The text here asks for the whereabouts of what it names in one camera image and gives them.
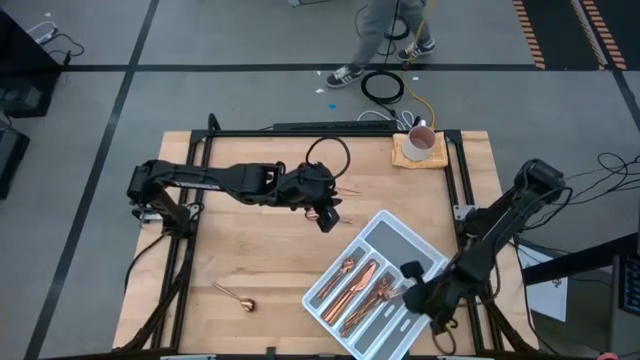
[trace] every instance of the person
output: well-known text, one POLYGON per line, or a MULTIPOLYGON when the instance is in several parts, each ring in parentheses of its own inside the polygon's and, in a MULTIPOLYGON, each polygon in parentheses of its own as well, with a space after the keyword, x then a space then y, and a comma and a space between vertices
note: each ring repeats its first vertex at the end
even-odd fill
MULTIPOLYGON (((358 80, 364 74, 364 68, 369 64, 384 41, 384 33, 390 28, 396 12, 407 21, 407 26, 414 34, 417 34, 423 19, 423 10, 426 0, 371 0, 369 12, 362 25, 362 40, 353 61, 336 70, 326 79, 327 87, 342 88, 358 80)), ((409 46, 397 53, 400 61, 417 59, 433 53, 436 42, 431 37, 431 32, 426 22, 422 27, 420 38, 415 39, 409 46)))

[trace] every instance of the yellow cable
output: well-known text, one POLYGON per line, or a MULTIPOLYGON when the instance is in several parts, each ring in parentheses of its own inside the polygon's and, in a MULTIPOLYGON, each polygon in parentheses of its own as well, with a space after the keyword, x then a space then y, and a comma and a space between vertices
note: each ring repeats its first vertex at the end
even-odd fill
MULTIPOLYGON (((433 3, 434 0, 431 0, 427 3, 427 7, 425 8, 423 17, 422 17, 422 22, 420 23, 420 27, 418 27, 418 32, 416 33, 416 43, 418 42, 418 40, 420 39, 420 35, 422 35, 422 29, 424 28, 424 24, 427 18, 427 10, 429 10, 429 6, 431 5, 431 3, 433 3)), ((411 65, 413 63, 413 61, 415 60, 415 58, 410 58, 408 63, 409 65, 411 65)), ((413 97, 416 101, 420 102, 421 104, 423 104, 424 106, 427 107, 427 109, 429 109, 429 112, 431 113, 431 125, 429 125, 429 127, 433 130, 435 130, 436 128, 436 112, 435 110, 433 110, 433 106, 431 106, 431 104, 429 104, 425 99, 421 98, 420 96, 416 95, 416 93, 409 87, 409 85, 407 85, 407 81, 404 79, 404 72, 400 73, 400 78, 402 79, 402 83, 404 84, 404 87, 409 91, 409 94, 411 94, 411 97, 413 97)))

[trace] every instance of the cork coaster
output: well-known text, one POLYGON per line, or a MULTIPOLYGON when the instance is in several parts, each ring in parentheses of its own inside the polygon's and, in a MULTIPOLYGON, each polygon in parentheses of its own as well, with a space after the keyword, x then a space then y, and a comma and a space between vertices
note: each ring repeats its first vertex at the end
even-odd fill
POLYGON ((402 152, 402 144, 406 138, 406 134, 393 134, 393 149, 391 149, 391 164, 393 166, 407 169, 435 169, 443 168, 449 163, 443 132, 436 133, 436 144, 433 146, 433 151, 431 155, 423 161, 413 161, 404 155, 402 152))

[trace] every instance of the gray pants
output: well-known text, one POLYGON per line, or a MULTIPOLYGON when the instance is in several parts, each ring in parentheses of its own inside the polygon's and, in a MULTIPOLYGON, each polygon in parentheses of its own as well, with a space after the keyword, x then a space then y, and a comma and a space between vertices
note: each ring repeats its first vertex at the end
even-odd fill
MULTIPOLYGON (((352 65, 363 68, 367 66, 371 58, 375 56, 376 51, 378 51, 383 40, 385 40, 384 32, 389 29, 393 23, 396 1, 400 2, 398 15, 407 20, 407 25, 414 35, 418 32, 425 7, 424 0, 370 0, 369 8, 367 9, 369 12, 361 25, 362 40, 353 58, 352 65)), ((422 33, 420 34, 420 39, 416 39, 416 42, 423 44, 430 39, 431 33, 425 23, 422 28, 422 33)))

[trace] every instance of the copper utensil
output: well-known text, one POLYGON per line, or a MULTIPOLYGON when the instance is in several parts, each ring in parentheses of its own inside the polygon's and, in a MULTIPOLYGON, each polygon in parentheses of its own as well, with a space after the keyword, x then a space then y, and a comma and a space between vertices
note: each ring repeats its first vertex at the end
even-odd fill
MULTIPOLYGON (((307 220, 309 221, 316 221, 319 215, 315 212, 315 210, 309 209, 305 211, 304 217, 307 218, 307 220)), ((338 222, 341 222, 343 224, 353 224, 353 220, 349 218, 343 218, 343 217, 341 217, 340 220, 338 220, 338 222)))
POLYGON ((357 311, 355 311, 347 321, 345 321, 342 331, 340 332, 340 336, 347 337, 351 334, 352 330, 355 329, 360 322, 367 317, 373 310, 375 310, 381 303, 387 302, 397 296, 404 294, 405 289, 396 288, 394 290, 390 290, 389 286, 391 284, 380 284, 380 287, 377 289, 377 292, 374 294, 375 296, 369 301, 360 306, 357 311))
POLYGON ((385 277, 378 281, 376 287, 371 291, 365 302, 347 318, 342 326, 340 335, 347 337, 351 333, 351 330, 357 327, 367 315, 376 309, 380 302, 385 301, 385 294, 389 292, 390 287, 391 282, 388 278, 385 277))
POLYGON ((248 298, 240 298, 238 295, 232 293, 231 291, 225 289, 224 287, 222 287, 222 285, 218 284, 217 282, 212 282, 211 286, 215 287, 216 289, 222 291, 225 295, 228 295, 236 300, 238 300, 240 302, 240 305, 242 306, 242 309, 246 312, 252 312, 253 310, 255 310, 256 308, 256 302, 248 299, 248 298))
POLYGON ((347 258, 342 263, 342 266, 340 267, 340 270, 338 270, 338 273, 333 278, 331 278, 329 282, 327 282, 327 284, 322 288, 322 290, 320 290, 320 292, 318 293, 318 298, 324 299, 325 297, 327 297, 327 295, 329 295, 331 290, 333 290, 333 288, 340 282, 340 280, 342 280, 342 278, 346 274, 348 274, 349 272, 351 272, 351 270, 353 270, 353 267, 355 266, 355 264, 356 262, 352 258, 347 258))
POLYGON ((353 300, 357 293, 364 290, 369 284, 371 277, 373 277, 373 273, 376 271, 377 264, 375 262, 371 262, 369 264, 369 268, 367 271, 360 277, 360 279, 347 291, 345 291, 338 301, 334 303, 334 305, 329 308, 329 310, 325 313, 323 319, 329 323, 330 325, 335 324, 336 320, 342 315, 342 312, 347 307, 349 302, 353 300))
POLYGON ((338 193, 340 193, 341 195, 347 195, 347 196, 360 196, 362 195, 362 193, 358 190, 352 190, 349 188, 343 188, 340 186, 336 186, 336 191, 338 191, 338 193))

